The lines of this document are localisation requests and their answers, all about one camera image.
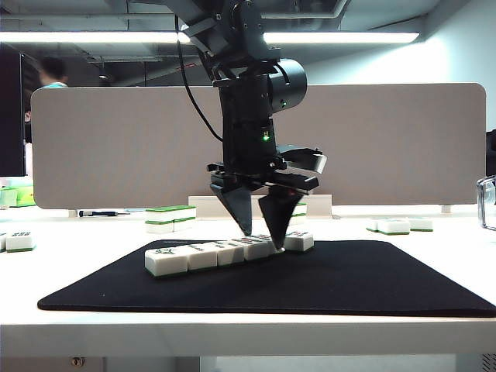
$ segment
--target black rubber mat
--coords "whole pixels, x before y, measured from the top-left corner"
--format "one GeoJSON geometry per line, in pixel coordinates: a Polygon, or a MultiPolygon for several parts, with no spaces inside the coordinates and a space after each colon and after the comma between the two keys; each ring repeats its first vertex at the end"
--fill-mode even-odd
{"type": "Polygon", "coordinates": [[[496,307],[389,243],[315,242],[234,267],[154,278],[145,250],[40,300],[44,310],[494,317],[496,307]]]}

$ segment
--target fluorescent light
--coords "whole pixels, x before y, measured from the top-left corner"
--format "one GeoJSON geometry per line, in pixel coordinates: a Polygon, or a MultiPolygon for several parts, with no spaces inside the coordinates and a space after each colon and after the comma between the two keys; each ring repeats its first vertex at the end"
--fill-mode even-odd
{"type": "Polygon", "coordinates": [[[267,44],[411,43],[418,33],[265,33],[267,44]]]}
{"type": "MultiPolygon", "coordinates": [[[[265,33],[268,44],[282,43],[411,43],[418,33],[265,33]]],[[[179,33],[182,43],[189,38],[179,33]]],[[[74,32],[0,32],[0,42],[6,43],[176,43],[177,34],[130,31],[74,32]]]]}
{"type": "MultiPolygon", "coordinates": [[[[189,38],[179,34],[182,43],[189,38]]],[[[172,32],[0,32],[0,42],[5,43],[176,43],[172,32]]]]}

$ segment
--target pen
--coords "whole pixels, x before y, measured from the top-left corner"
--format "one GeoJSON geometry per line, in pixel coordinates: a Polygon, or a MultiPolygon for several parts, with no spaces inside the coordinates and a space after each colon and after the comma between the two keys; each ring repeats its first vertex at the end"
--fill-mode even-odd
{"type": "Polygon", "coordinates": [[[118,215],[128,215],[129,213],[119,213],[119,212],[88,212],[88,211],[79,211],[80,217],[93,217],[96,215],[104,215],[107,217],[116,217],[118,215]]]}

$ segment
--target gray partition board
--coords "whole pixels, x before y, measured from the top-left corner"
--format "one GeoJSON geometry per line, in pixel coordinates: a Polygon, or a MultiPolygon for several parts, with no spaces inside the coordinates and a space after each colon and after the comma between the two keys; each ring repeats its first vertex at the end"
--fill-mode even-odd
{"type": "MultiPolygon", "coordinates": [[[[218,92],[193,88],[218,132],[218,92]]],[[[478,84],[319,85],[274,116],[277,142],[329,157],[318,194],[335,205],[468,204],[485,172],[478,84]]],[[[35,199],[42,208],[184,204],[210,195],[222,159],[180,87],[41,89],[33,96],[35,199]]]]}

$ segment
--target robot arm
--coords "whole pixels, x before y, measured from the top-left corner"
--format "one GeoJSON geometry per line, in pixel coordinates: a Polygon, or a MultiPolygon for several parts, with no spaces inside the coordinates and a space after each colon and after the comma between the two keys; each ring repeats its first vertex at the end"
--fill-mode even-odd
{"type": "Polygon", "coordinates": [[[303,67],[282,60],[264,41],[264,26],[250,0],[162,0],[188,26],[222,105],[223,162],[210,164],[211,189],[245,234],[251,234],[251,192],[263,186],[263,217],[277,248],[292,212],[319,186],[316,177],[280,173],[288,167],[322,173],[318,150],[277,146],[272,115],[298,105],[306,94],[303,67]]]}

